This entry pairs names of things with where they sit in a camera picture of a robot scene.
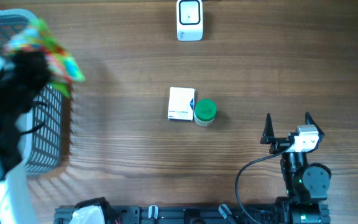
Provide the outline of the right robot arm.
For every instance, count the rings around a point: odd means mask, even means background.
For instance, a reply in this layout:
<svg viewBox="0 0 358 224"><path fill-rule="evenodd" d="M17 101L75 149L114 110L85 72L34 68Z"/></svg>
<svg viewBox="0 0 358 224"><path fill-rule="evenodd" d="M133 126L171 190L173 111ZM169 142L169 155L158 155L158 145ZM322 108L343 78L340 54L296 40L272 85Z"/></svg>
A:
<svg viewBox="0 0 358 224"><path fill-rule="evenodd" d="M327 200L331 170L321 163L309 163L307 155L319 147L325 137L309 113L305 113L305 124L296 127L285 138L275 137L271 116L268 114L260 140L269 144L269 153L280 156L286 197L278 197L274 203L275 223L331 222Z"/></svg>

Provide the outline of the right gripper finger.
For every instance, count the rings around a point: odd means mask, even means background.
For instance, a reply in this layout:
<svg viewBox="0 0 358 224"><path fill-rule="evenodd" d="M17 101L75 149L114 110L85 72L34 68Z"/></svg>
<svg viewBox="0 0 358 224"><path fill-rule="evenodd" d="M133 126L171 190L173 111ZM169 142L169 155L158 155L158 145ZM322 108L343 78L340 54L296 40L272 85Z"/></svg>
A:
<svg viewBox="0 0 358 224"><path fill-rule="evenodd" d="M262 133L260 143L261 144L273 144L275 142L275 135L273 131L272 118L270 113L267 114L265 120L265 127Z"/></svg>
<svg viewBox="0 0 358 224"><path fill-rule="evenodd" d="M305 113L305 123L307 125L314 125L315 128L318 131L318 136L319 138L324 138L325 137L325 133L321 130L321 128L315 123L314 119L312 118L312 116L310 115L310 113L307 111Z"/></svg>

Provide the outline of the white blue carton box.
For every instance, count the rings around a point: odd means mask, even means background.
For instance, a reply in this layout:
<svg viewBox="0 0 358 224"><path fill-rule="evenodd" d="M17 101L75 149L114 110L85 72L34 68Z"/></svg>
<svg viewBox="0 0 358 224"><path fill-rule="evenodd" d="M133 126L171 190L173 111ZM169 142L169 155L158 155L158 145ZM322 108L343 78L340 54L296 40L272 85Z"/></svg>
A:
<svg viewBox="0 0 358 224"><path fill-rule="evenodd" d="M195 108L195 89L171 87L168 100L168 119L192 121Z"/></svg>

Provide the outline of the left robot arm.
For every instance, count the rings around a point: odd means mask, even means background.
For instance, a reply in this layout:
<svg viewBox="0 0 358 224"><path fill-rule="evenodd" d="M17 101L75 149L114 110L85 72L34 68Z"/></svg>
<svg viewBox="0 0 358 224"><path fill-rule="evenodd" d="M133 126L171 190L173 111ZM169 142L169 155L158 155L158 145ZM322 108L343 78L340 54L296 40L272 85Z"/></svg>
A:
<svg viewBox="0 0 358 224"><path fill-rule="evenodd" d="M22 170L18 143L25 133L16 121L40 104L34 99L51 77L42 52L18 51L10 56L8 67L0 69L0 182L10 179L10 171Z"/></svg>

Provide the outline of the green lid jar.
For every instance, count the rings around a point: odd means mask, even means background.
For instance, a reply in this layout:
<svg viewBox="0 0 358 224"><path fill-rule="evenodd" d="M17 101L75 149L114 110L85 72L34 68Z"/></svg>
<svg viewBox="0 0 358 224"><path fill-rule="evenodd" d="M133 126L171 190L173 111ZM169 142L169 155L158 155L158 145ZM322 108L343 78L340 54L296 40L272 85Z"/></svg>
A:
<svg viewBox="0 0 358 224"><path fill-rule="evenodd" d="M213 100L202 99L195 105L194 120L199 126L210 126L213 123L216 114L217 106Z"/></svg>

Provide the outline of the Haribo gummy candy bag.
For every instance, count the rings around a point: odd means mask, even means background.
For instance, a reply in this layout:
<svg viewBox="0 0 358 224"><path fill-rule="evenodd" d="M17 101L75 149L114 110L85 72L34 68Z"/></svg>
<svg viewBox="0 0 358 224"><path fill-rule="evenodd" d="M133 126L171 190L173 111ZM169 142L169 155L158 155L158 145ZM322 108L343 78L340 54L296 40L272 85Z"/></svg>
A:
<svg viewBox="0 0 358 224"><path fill-rule="evenodd" d="M69 98L72 83L85 81L73 54L65 49L52 34L47 23L34 19L3 45L4 53L13 56L22 52L41 52L52 73L49 84Z"/></svg>

